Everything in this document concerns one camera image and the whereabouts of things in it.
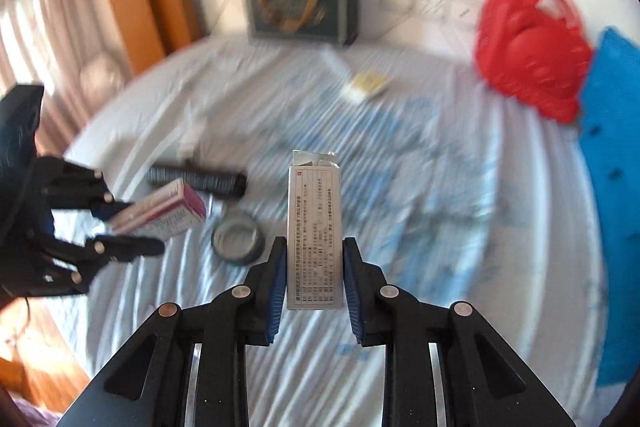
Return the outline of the purple white medicine box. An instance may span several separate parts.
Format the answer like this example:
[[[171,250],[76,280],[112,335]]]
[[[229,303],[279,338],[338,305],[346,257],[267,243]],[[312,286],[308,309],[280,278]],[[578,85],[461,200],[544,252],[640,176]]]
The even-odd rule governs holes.
[[[183,180],[172,181],[107,221],[114,235],[149,237],[163,242],[204,222],[206,205]]]

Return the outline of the grey white medicine box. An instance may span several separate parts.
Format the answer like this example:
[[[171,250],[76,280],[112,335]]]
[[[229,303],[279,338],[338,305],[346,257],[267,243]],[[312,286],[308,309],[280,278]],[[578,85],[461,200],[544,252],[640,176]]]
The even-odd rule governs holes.
[[[294,150],[288,168],[286,246],[288,309],[341,309],[341,169],[335,154]]]

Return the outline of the beige curtain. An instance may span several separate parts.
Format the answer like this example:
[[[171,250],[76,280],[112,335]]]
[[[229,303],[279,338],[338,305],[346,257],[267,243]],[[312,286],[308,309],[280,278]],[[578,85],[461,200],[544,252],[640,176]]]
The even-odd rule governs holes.
[[[1,0],[1,90],[43,85],[44,153],[64,152],[132,77],[110,0]]]

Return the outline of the grey tape roll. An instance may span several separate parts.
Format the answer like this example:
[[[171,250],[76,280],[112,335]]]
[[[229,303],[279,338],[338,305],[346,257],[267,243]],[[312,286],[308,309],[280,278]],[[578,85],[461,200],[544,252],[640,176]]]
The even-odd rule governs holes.
[[[232,265],[250,265],[265,248],[265,236],[257,221],[244,212],[227,213],[214,225],[214,253]]]

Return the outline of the black hair comb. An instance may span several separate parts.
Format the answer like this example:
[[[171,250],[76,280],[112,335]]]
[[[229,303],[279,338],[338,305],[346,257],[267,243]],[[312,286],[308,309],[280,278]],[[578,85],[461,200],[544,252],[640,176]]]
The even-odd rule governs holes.
[[[240,199],[247,189],[247,176],[242,171],[212,170],[194,166],[152,165],[145,180],[153,186],[164,186],[182,180],[193,190],[205,192],[218,199]]]

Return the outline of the black gift box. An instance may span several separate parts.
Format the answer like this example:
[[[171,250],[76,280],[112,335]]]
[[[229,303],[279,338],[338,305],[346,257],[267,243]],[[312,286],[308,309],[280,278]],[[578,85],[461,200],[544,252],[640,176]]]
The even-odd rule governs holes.
[[[359,36],[360,0],[244,0],[253,39],[351,46]]]

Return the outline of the blue plastic storage bin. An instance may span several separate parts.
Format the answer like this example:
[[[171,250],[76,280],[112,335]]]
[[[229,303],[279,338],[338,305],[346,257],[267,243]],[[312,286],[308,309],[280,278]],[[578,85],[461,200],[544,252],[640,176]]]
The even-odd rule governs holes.
[[[597,385],[631,381],[639,366],[639,48],[602,32],[582,89],[582,136],[608,279],[608,326]]]

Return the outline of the yellow green wipes pack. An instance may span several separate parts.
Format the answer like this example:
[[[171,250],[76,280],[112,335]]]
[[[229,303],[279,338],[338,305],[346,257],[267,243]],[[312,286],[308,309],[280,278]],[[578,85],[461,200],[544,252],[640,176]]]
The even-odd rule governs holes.
[[[382,93],[389,83],[387,77],[377,72],[358,72],[346,84],[343,94],[349,102],[360,104]]]

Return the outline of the red bear plastic case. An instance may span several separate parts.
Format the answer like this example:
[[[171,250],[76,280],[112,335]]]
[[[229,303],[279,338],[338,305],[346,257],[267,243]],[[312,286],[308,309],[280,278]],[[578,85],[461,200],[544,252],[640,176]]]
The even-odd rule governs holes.
[[[485,0],[474,61],[490,87],[573,124],[593,58],[572,0]]]

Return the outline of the white power socket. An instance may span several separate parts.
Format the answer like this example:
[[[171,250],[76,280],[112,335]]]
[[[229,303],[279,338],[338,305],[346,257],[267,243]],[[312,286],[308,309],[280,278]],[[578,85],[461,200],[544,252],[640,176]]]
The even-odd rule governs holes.
[[[450,0],[414,0],[413,13],[426,20],[446,22],[449,12]]]

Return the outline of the white blank wall plate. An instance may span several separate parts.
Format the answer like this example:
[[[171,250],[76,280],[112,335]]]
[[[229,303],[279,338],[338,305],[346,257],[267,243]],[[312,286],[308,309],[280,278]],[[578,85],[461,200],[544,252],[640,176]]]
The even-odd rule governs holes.
[[[463,29],[474,30],[480,20],[482,0],[448,0],[448,22]]]

